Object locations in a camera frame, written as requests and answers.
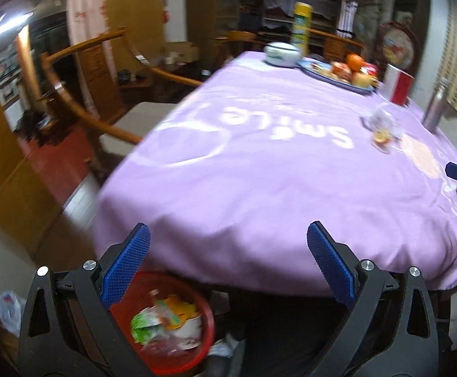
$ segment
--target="red wastebasket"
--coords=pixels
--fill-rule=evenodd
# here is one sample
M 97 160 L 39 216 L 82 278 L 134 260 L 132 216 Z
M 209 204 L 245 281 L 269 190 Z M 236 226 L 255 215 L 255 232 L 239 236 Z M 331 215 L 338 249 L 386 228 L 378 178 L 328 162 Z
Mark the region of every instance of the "red wastebasket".
M 153 306 L 150 291 L 157 289 L 157 299 L 164 299 L 169 294 L 177 294 L 186 302 L 194 303 L 202 316 L 201 344 L 185 350 L 179 355 L 145 354 L 140 343 L 135 343 L 131 336 L 131 319 L 144 308 Z M 206 299 L 185 282 L 161 272 L 138 271 L 130 283 L 120 303 L 111 306 L 115 321 L 138 355 L 155 374 L 184 373 L 197 366 L 206 356 L 214 340 L 213 313 Z

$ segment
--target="chair cushion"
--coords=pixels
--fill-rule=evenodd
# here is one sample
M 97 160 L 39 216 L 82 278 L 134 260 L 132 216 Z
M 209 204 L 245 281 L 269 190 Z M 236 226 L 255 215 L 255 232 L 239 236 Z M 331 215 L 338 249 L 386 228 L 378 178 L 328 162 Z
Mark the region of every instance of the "chair cushion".
M 114 126 L 145 137 L 175 107 L 175 103 L 141 102 L 120 118 Z M 104 134 L 100 139 L 101 145 L 108 153 L 125 157 L 134 148 L 131 143 L 123 142 L 108 134 Z

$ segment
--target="red and white box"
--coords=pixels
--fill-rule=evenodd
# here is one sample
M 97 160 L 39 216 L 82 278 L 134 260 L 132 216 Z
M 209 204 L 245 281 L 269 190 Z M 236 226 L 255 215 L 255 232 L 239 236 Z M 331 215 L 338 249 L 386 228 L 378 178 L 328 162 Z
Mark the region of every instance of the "red and white box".
M 379 89 L 379 94 L 389 102 L 404 106 L 413 81 L 412 75 L 388 64 L 384 76 L 384 85 Z

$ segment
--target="ceiling light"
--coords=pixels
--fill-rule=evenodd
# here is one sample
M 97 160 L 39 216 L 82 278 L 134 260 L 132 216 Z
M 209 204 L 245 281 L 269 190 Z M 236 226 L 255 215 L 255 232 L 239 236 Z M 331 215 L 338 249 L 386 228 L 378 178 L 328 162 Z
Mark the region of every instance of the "ceiling light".
M 7 21 L 5 24 L 0 26 L 0 34 L 2 34 L 5 31 L 11 30 L 14 27 L 17 27 L 18 25 L 21 25 L 24 21 L 26 21 L 32 15 L 33 15 L 33 13 L 29 12 L 29 13 L 21 15 L 19 17 L 12 18 L 11 20 Z

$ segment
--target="metal thermos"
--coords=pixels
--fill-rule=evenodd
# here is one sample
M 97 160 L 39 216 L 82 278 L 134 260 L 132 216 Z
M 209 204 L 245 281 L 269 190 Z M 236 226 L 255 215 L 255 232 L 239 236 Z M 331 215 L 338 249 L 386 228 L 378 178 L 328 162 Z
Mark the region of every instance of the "metal thermos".
M 438 88 L 435 91 L 435 95 L 428 104 L 428 108 L 424 113 L 422 119 L 422 126 L 424 126 L 431 133 L 436 131 L 436 126 L 440 122 L 440 119 L 447 110 L 447 96 L 449 90 L 449 82 L 445 78 L 440 78 Z

